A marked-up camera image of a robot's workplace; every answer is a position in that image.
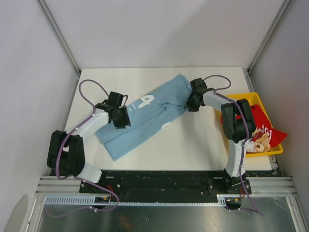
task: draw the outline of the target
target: printed number on shirt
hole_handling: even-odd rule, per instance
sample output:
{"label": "printed number on shirt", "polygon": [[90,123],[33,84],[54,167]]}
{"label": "printed number on shirt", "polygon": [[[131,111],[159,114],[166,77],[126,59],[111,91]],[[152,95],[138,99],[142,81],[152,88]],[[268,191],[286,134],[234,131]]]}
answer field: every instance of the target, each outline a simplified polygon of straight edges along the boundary
{"label": "printed number on shirt", "polygon": [[142,108],[146,105],[150,105],[150,103],[155,99],[155,97],[151,94],[149,95],[145,95],[144,97],[141,98],[141,100],[143,101],[138,108]]}

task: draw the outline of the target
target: red snack bag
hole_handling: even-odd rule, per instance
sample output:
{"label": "red snack bag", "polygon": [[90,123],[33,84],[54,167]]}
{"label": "red snack bag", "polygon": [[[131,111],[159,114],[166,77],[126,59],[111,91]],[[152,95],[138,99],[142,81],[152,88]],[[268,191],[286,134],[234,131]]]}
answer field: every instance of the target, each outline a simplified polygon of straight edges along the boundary
{"label": "red snack bag", "polygon": [[268,152],[272,147],[278,146],[287,136],[279,130],[272,128],[269,119],[266,117],[259,105],[251,106],[256,130],[252,133],[252,139],[246,145],[247,152]]}

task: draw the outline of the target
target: aluminum frame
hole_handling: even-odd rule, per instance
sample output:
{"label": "aluminum frame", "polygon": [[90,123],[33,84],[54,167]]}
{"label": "aluminum frame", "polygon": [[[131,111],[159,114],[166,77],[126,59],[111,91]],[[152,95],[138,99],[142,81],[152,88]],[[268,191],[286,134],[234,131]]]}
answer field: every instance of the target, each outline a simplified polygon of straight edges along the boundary
{"label": "aluminum frame", "polygon": [[[289,204],[290,213],[297,232],[308,231],[308,224],[304,218],[304,214],[300,205],[299,197],[292,177],[248,177],[251,184],[253,197],[286,197]],[[27,224],[23,231],[36,232],[40,225],[40,220],[45,204],[53,204],[51,198],[61,197],[73,199],[69,201],[55,201],[55,204],[68,205],[88,205],[89,201],[82,199],[90,199],[94,196],[109,196],[109,194],[84,194],[79,193],[81,181],[70,177],[65,180],[59,180],[55,176],[42,176],[40,178],[35,199],[32,204],[31,211],[28,215]],[[233,197],[237,195],[218,194],[218,202],[216,204],[188,204],[190,206],[224,206],[224,197]],[[184,206],[184,204],[161,204],[161,203],[126,203],[121,205],[127,206]]]}
{"label": "aluminum frame", "polygon": [[46,18],[46,21],[48,22],[48,24],[50,25],[51,27],[51,30],[53,31],[55,37],[57,38],[63,52],[65,53],[65,55],[67,56],[70,64],[72,65],[72,67],[74,68],[76,74],[78,76],[80,76],[81,74],[81,70],[80,68],[78,67],[78,64],[65,40],[65,38],[63,37],[61,31],[60,31],[60,28],[58,26],[58,24],[56,23],[53,15],[52,15],[52,12],[50,11],[50,9],[48,8],[48,5],[46,4],[45,0],[36,0],[40,9],[42,10],[45,18]]}
{"label": "aluminum frame", "polygon": [[255,65],[259,61],[260,57],[262,56],[263,52],[265,51],[268,43],[272,39],[273,35],[275,34],[277,28],[283,21],[286,13],[289,11],[292,3],[294,0],[284,0],[283,3],[281,4],[275,18],[273,19],[268,31],[266,32],[265,37],[263,38],[259,48],[257,49],[249,67],[248,67],[248,72],[249,74],[252,73],[253,69],[255,68]]}

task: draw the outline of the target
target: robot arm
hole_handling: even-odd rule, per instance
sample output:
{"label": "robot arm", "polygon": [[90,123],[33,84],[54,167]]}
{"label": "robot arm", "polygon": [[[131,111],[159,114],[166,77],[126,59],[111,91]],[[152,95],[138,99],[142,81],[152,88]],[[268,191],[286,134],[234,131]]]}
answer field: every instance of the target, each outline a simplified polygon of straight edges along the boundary
{"label": "robot arm", "polygon": [[98,103],[95,112],[79,128],[73,127],[73,132],[64,147],[61,144],[69,132],[55,131],[52,134],[49,146],[47,166],[55,169],[58,152],[61,151],[59,170],[65,174],[70,174],[93,183],[100,180],[102,171],[85,161],[84,144],[101,127],[113,122],[117,129],[130,126],[126,106],[121,106],[123,95],[111,92],[109,98],[102,103]]}
{"label": "robot arm", "polygon": [[[192,93],[186,103],[191,112],[197,112],[200,106],[211,106],[222,113],[223,131],[229,140],[228,161],[225,172],[228,177],[235,179],[239,177],[239,165],[241,161],[242,143],[246,139],[246,130],[241,119],[236,119],[239,114],[233,103],[226,98],[215,94],[215,89],[207,88],[205,82],[200,78],[191,81]],[[247,122],[249,134],[255,130],[255,122],[250,110],[250,105],[246,99],[237,101]],[[244,166],[241,167],[241,173],[245,173]]]}

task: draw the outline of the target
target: yellow plastic bin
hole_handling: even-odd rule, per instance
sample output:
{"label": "yellow plastic bin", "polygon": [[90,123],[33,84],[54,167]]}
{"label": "yellow plastic bin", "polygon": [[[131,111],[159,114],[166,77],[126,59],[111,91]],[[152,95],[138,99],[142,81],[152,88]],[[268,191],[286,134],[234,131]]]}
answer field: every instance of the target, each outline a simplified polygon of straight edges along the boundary
{"label": "yellow plastic bin", "polygon": [[[259,97],[259,95],[255,92],[251,92],[251,93],[239,93],[239,94],[229,94],[227,95],[229,98],[233,98],[233,99],[247,99],[249,102],[249,105],[259,105],[261,107],[261,109],[263,110],[263,112],[265,113],[266,117],[269,119],[266,110],[262,104],[262,101]],[[253,157],[253,156],[272,156],[272,155],[276,155],[276,154],[281,154],[283,152],[283,147],[281,144],[279,144],[278,146],[272,147],[270,149],[270,151],[268,152],[260,152],[260,153],[247,153],[246,156],[247,157]]]}

